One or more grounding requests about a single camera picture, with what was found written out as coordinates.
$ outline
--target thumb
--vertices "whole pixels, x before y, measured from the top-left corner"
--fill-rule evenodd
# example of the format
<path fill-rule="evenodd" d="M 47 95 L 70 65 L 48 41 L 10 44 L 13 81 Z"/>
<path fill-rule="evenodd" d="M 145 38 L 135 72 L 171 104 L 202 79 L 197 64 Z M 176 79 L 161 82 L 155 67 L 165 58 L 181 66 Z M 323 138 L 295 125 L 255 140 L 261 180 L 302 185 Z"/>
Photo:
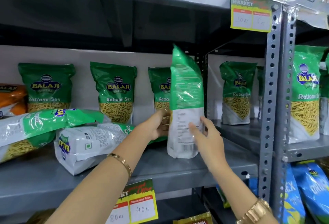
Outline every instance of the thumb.
<path fill-rule="evenodd" d="M 190 130 L 190 133 L 194 136 L 196 143 L 198 143 L 202 138 L 205 137 L 192 122 L 188 124 L 188 128 Z"/>

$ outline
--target hand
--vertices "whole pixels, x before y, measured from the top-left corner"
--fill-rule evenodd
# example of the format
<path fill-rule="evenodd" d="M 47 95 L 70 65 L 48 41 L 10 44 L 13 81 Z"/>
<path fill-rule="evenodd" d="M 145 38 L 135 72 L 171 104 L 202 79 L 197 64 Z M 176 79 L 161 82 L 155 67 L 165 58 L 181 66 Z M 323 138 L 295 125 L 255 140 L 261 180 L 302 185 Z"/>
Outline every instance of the hand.
<path fill-rule="evenodd" d="M 160 136 L 167 136 L 169 129 L 169 118 L 165 118 L 170 115 L 169 109 L 157 110 L 149 119 L 147 119 L 142 125 L 146 131 L 150 131 L 151 140 L 155 140 Z"/>
<path fill-rule="evenodd" d="M 208 132 L 202 134 L 191 122 L 188 124 L 191 134 L 194 136 L 198 150 L 210 172 L 215 172 L 219 166 L 227 165 L 224 152 L 223 138 L 212 121 L 201 117 L 201 121 L 207 127 Z"/>

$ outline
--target gold watch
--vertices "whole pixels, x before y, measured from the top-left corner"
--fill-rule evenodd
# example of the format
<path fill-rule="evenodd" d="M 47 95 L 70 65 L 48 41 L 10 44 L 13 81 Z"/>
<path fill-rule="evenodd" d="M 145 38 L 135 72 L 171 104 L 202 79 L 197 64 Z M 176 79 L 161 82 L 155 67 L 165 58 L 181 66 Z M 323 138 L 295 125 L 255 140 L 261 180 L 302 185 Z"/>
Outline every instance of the gold watch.
<path fill-rule="evenodd" d="M 256 224 L 267 212 L 272 214 L 272 209 L 267 201 L 260 198 L 236 224 Z"/>

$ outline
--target person's left hand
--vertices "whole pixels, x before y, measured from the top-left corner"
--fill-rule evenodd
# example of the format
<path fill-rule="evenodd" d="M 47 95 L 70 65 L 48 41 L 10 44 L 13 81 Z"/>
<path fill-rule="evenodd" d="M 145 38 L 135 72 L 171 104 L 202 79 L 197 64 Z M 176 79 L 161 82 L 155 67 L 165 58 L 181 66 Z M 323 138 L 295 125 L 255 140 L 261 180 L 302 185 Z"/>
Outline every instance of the person's left hand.
<path fill-rule="evenodd" d="M 150 133 L 151 140 L 155 140 L 160 136 L 167 136 L 169 129 L 169 118 L 165 118 L 170 115 L 169 109 L 161 109 L 155 112 L 149 119 L 143 124 L 147 132 Z"/>

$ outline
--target forearm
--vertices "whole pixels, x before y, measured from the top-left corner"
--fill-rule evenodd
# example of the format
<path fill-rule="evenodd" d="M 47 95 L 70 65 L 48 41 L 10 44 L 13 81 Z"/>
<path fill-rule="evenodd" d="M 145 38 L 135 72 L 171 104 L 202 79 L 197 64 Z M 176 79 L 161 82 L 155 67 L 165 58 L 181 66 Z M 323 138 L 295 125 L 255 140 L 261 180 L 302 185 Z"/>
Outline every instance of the forearm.
<path fill-rule="evenodd" d="M 257 197 L 228 165 L 216 168 L 213 176 L 225 194 L 237 219 L 240 219 L 256 203 Z M 277 224 L 271 213 L 266 214 L 258 224 Z"/>
<path fill-rule="evenodd" d="M 133 171 L 150 137 L 145 126 L 137 126 L 113 151 Z M 46 224 L 105 223 L 128 181 L 122 163 L 113 157 L 103 160 L 63 201 Z"/>

